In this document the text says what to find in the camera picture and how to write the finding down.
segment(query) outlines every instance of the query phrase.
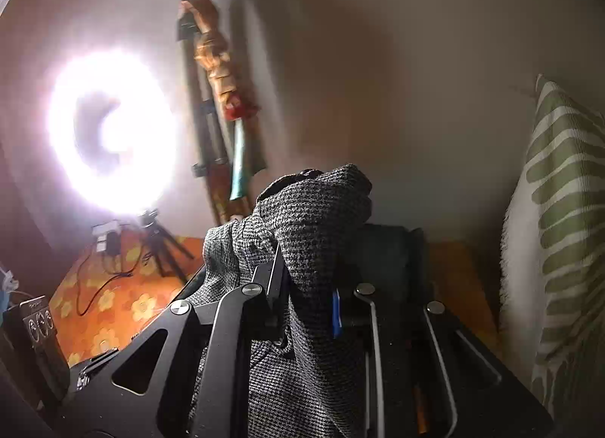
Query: white wall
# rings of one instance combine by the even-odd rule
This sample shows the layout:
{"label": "white wall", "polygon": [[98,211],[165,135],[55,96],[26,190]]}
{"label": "white wall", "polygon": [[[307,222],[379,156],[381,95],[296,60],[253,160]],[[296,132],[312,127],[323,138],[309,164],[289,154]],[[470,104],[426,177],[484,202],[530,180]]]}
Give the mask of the white wall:
{"label": "white wall", "polygon": [[[159,207],[175,233],[211,215],[191,176],[195,146],[175,42],[179,0],[11,0],[0,18],[0,140],[56,249],[104,214],[71,190],[48,146],[54,78],[71,57],[119,46],[152,69],[180,123],[178,167]],[[431,239],[499,229],[545,72],[605,104],[603,0],[214,0],[249,61],[270,179],[357,163],[373,221]]]}

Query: floral tablecloth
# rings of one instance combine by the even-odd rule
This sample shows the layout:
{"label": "floral tablecloth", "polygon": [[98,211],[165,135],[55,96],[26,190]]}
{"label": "floral tablecloth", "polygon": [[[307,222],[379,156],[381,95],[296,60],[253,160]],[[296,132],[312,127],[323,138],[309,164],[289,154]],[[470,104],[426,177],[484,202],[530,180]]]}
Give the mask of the floral tablecloth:
{"label": "floral tablecloth", "polygon": [[[170,247],[177,263],[190,278],[203,265],[203,240],[177,237],[194,256],[190,260],[178,250]],[[86,249],[71,267],[50,300],[50,309],[57,327],[57,338],[61,350],[70,366],[83,359],[100,354],[114,347],[122,349],[133,335],[144,329],[174,299],[183,284],[172,273],[162,277],[153,258],[147,259],[147,248],[143,247],[138,233],[125,230],[122,233],[124,266],[119,258],[112,266],[110,259],[100,254],[90,255]],[[111,281],[94,298],[90,309],[82,313],[94,294],[107,282],[108,272],[127,271],[134,268],[132,277]],[[162,262],[168,271],[167,263]],[[76,308],[76,295],[80,285],[80,298]]]}

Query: wooden surface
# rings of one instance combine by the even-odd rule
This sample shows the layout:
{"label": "wooden surface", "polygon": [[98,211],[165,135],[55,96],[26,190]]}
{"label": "wooden surface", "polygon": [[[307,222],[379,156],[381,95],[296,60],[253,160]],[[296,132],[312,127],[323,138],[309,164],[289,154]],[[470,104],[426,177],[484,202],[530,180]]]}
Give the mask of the wooden surface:
{"label": "wooden surface", "polygon": [[428,249],[436,298],[501,357],[498,331],[468,247],[461,242],[441,242],[429,244]]}

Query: striped pillow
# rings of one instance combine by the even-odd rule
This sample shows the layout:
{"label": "striped pillow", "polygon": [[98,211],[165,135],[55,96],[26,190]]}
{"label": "striped pillow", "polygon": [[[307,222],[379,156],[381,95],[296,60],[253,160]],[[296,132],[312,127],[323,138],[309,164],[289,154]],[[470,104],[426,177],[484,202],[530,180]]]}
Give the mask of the striped pillow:
{"label": "striped pillow", "polygon": [[559,419],[605,375],[605,120],[542,75],[536,94],[504,223],[501,324],[507,363]]}

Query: tripod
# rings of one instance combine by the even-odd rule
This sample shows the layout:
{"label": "tripod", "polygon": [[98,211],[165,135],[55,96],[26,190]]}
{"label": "tripod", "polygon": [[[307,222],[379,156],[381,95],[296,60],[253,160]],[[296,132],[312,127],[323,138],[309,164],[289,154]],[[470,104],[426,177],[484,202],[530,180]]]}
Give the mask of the tripod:
{"label": "tripod", "polygon": [[149,254],[155,260],[155,264],[157,265],[158,271],[160,271],[160,275],[162,277],[166,276],[166,272],[164,271],[164,266],[162,266],[160,254],[164,255],[165,260],[168,262],[174,273],[181,281],[183,281],[183,284],[186,284],[187,277],[177,264],[166,243],[169,242],[174,245],[189,259],[194,259],[194,257],[191,252],[177,242],[176,238],[174,238],[167,229],[158,223],[156,217],[157,209],[146,211],[140,216],[141,226],[146,233],[144,244],[149,248]]}

